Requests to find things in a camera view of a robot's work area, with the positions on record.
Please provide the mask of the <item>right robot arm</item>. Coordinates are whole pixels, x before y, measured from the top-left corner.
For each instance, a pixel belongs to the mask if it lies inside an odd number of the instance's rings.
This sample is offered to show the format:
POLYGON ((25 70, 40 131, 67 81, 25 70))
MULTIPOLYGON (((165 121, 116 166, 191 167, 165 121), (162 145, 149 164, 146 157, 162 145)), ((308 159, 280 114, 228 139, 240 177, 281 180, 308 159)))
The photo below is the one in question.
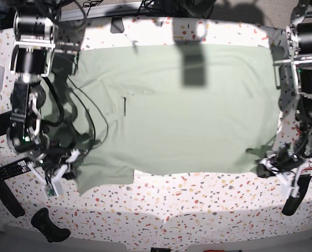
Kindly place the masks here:
POLYGON ((10 97, 12 110, 6 132, 9 148, 29 158, 47 197, 63 193, 60 181, 74 179, 73 163, 81 156, 77 132, 49 80, 55 55, 56 27, 61 9, 57 1, 7 1, 16 11, 10 72, 16 76, 10 97))

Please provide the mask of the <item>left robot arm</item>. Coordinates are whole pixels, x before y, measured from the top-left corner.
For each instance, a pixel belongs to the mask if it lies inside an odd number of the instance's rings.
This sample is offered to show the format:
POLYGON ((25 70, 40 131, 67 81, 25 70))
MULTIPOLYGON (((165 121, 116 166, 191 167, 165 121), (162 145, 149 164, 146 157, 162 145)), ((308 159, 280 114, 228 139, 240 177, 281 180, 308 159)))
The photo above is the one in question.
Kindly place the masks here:
POLYGON ((296 119, 299 139, 277 151, 267 151, 258 161, 259 177, 276 176, 286 198, 300 197, 301 165, 312 158, 312 1, 299 1, 286 27, 288 59, 279 61, 291 68, 298 95, 296 119))

